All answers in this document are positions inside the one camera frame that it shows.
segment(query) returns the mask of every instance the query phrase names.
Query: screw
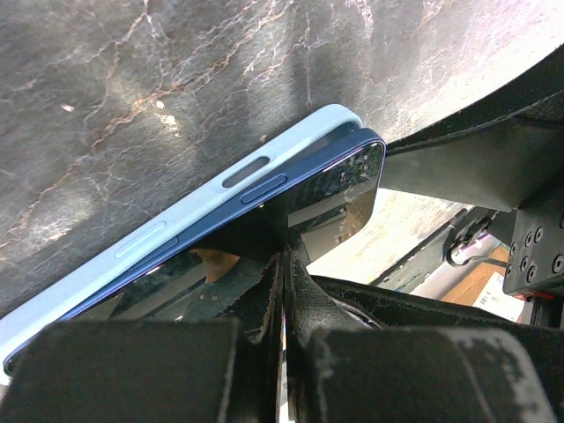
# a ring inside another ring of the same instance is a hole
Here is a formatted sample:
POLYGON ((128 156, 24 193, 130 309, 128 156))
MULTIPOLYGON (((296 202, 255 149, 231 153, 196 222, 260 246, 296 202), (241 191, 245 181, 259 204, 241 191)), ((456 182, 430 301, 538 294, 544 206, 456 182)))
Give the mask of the screw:
POLYGON ((527 282, 532 282, 533 280, 535 280, 535 276, 537 276, 537 266, 533 264, 527 272, 527 282))
POLYGON ((537 232, 535 233, 535 242, 539 242, 543 237, 543 227, 539 226, 537 232))
POLYGON ((564 256, 558 254, 553 261, 553 273, 560 273, 564 269, 564 256))
POLYGON ((525 256, 523 257, 523 260, 521 260, 521 265, 519 266, 519 270, 526 271, 528 265, 529 265, 529 257, 525 256))
POLYGON ((529 232, 527 234, 527 237, 525 238, 525 247, 529 247, 531 245, 532 237, 533 237, 532 232, 529 232))

